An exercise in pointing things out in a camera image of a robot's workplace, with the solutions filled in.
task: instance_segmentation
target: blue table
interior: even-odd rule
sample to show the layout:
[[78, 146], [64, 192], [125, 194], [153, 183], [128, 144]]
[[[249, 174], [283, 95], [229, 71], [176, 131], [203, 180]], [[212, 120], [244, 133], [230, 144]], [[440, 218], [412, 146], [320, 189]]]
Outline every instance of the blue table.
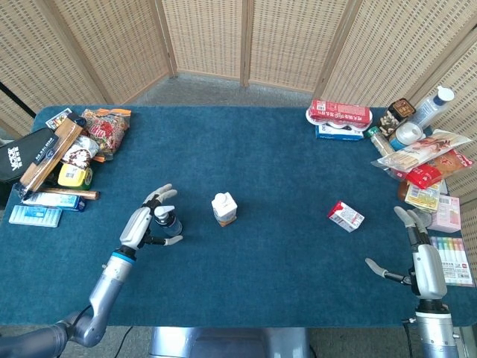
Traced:
[[[42, 110], [34, 128], [63, 108]], [[49, 324], [85, 307], [131, 213], [169, 182], [179, 190], [170, 204], [185, 239], [138, 252], [111, 324], [369, 327], [413, 314], [411, 290], [364, 263], [371, 257], [402, 273], [411, 265], [393, 212], [402, 204], [397, 182], [370, 165], [379, 154], [369, 140], [315, 139], [304, 109], [130, 109], [114, 160], [94, 168], [101, 198], [83, 213], [64, 212], [55, 229], [11, 225], [19, 201], [10, 196], [0, 229], [0, 324]], [[220, 227], [210, 201], [226, 191], [238, 219]], [[326, 217], [338, 200], [365, 216], [353, 233]], [[456, 325], [477, 321], [475, 289], [449, 287], [445, 302]]]

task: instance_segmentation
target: snack bag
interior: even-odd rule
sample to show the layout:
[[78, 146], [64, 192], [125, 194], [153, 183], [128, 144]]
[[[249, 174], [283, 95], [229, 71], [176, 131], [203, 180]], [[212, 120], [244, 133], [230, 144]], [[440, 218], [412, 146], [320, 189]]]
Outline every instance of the snack bag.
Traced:
[[473, 161], [455, 149], [412, 169], [406, 179], [421, 189], [428, 188], [460, 170], [472, 168]]
[[89, 138], [99, 144], [99, 153], [111, 160], [118, 150], [125, 131], [129, 128], [130, 110], [113, 109], [84, 110], [86, 132]]
[[413, 168], [468, 142], [470, 139], [465, 136], [436, 129], [431, 136], [418, 140], [386, 157], [379, 158], [373, 162], [373, 165], [408, 173]]
[[72, 164], [79, 169], [87, 169], [89, 162], [98, 153], [99, 145], [87, 136], [79, 136], [61, 158], [61, 162]]

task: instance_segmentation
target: red snack box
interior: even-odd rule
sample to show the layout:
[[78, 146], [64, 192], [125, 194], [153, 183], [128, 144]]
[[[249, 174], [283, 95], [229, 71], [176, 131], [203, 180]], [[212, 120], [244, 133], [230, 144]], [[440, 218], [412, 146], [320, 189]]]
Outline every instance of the red snack box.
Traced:
[[333, 122], [337, 125], [349, 125], [365, 129], [373, 121], [369, 107], [355, 106], [314, 99], [309, 108], [309, 115], [319, 121]]

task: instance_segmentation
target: chip bag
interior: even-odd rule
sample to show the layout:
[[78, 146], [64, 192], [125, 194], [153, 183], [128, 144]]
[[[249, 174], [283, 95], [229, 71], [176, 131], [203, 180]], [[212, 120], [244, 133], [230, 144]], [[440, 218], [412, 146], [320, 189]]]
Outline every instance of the chip bag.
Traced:
[[99, 154], [111, 160], [121, 145], [125, 131], [129, 128], [131, 111], [115, 108], [113, 110], [84, 110], [87, 136], [99, 144]]

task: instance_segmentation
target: gray carpet floor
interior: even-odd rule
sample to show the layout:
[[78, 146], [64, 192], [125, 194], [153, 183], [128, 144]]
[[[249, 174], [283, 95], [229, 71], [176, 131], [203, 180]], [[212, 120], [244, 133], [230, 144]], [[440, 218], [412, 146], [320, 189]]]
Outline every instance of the gray carpet floor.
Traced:
[[[181, 75], [162, 81], [131, 104], [306, 107], [311, 99], [312, 96], [305, 93], [257, 85], [242, 88], [237, 81]], [[0, 326], [0, 334], [13, 336], [38, 327]], [[126, 330], [127, 327], [108, 327], [105, 337], [94, 348], [86, 349], [70, 342], [61, 357], [112, 358]], [[150, 339], [149, 327], [133, 328], [124, 342], [119, 357], [146, 357]], [[414, 356], [422, 357], [415, 328], [411, 329], [411, 340]], [[408, 357], [405, 331], [401, 327], [311, 329], [310, 342], [320, 358]]]

